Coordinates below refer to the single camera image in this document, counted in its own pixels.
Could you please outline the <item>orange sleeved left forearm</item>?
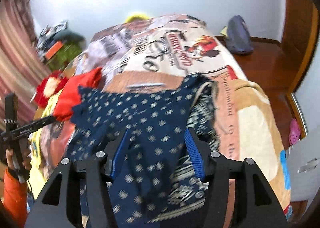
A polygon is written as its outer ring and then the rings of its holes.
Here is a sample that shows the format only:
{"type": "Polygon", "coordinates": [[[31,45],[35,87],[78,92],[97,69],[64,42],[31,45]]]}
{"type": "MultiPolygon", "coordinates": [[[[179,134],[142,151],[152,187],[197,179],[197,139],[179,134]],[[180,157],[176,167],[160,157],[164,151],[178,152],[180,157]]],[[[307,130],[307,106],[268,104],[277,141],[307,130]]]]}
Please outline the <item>orange sleeved left forearm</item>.
{"type": "Polygon", "coordinates": [[[24,227],[27,219],[27,184],[20,183],[16,173],[7,168],[4,172],[4,207],[18,227],[24,227]]]}

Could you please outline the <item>person left hand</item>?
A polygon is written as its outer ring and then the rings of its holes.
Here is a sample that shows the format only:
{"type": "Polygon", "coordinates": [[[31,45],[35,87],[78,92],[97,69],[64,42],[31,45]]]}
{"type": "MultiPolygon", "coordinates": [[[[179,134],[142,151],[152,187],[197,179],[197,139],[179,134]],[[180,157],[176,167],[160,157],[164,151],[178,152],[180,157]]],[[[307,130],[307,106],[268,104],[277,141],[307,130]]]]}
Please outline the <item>person left hand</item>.
{"type": "MultiPolygon", "coordinates": [[[[8,168],[11,170],[15,169],[15,166],[14,166],[14,157],[15,156],[16,156],[16,154],[14,153],[13,149],[6,150],[6,159],[7,159],[8,168]]],[[[32,166],[31,166],[31,158],[30,158],[30,148],[26,148],[22,152],[22,157],[23,157],[22,165],[24,166],[24,168],[26,170],[31,170],[32,166]]]]}

